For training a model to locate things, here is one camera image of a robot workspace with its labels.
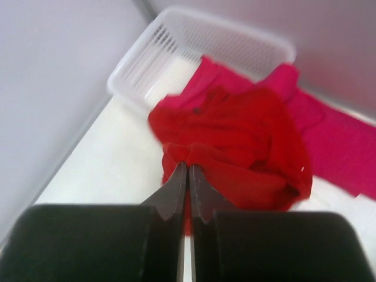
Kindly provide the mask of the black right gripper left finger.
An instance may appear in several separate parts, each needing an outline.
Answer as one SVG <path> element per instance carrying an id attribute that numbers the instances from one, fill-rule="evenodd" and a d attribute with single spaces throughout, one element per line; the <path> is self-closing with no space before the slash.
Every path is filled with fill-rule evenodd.
<path id="1" fill-rule="evenodd" d="M 184 260 L 184 205 L 187 166 L 179 163 L 168 181 L 147 198 L 150 207 L 143 265 L 143 281 L 182 281 Z"/>

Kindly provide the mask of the red t shirt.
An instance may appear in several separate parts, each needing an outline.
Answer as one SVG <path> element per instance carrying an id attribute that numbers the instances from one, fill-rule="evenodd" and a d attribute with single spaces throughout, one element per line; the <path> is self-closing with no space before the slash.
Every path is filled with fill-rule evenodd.
<path id="1" fill-rule="evenodd" d="M 311 194 L 306 146 L 283 101 L 266 88 L 239 95 L 217 88 L 196 109 L 157 105 L 149 126 L 163 148 L 163 182 L 177 164 L 245 210 L 286 211 Z"/>

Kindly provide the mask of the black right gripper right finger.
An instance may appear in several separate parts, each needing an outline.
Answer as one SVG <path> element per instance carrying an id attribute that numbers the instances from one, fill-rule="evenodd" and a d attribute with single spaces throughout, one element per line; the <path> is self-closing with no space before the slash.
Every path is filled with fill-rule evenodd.
<path id="1" fill-rule="evenodd" d="M 189 169 L 193 281 L 219 281 L 220 262 L 215 212 L 230 202 L 206 179 L 200 166 Z"/>

